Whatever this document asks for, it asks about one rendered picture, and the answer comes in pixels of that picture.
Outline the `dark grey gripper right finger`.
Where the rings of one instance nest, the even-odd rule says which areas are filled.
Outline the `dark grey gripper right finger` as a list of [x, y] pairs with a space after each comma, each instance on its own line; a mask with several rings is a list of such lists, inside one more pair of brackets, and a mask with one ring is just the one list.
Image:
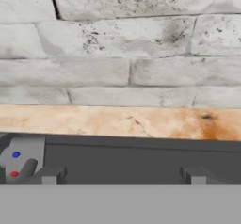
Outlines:
[[218, 185], [218, 184], [231, 184], [231, 181], [217, 177], [206, 168], [180, 168], [180, 175], [185, 184], [191, 185]]

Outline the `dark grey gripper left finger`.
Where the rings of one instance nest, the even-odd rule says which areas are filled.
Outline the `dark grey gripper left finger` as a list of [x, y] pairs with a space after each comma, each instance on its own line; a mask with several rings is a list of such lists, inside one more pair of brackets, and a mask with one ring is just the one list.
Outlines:
[[44, 167], [25, 181], [26, 184], [58, 185], [67, 183], [66, 168]]

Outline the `grey sink faucet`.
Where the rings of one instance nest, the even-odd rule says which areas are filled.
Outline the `grey sink faucet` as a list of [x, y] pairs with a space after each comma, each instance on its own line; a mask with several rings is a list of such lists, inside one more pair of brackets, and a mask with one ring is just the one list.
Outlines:
[[0, 154], [0, 166], [5, 169], [6, 184], [15, 184], [20, 171], [29, 159], [37, 161], [36, 171], [44, 166], [46, 138], [41, 136], [17, 136]]

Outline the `dark grey sink basin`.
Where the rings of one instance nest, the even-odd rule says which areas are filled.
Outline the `dark grey sink basin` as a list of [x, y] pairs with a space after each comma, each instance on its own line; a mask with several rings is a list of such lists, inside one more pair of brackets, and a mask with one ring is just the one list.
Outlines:
[[[17, 136], [45, 137], [43, 167], [66, 168], [66, 184], [185, 184], [180, 168], [201, 167], [241, 185], [241, 142], [13, 133], [0, 134], [0, 154]], [[15, 184], [26, 184], [36, 165], [29, 159]]]

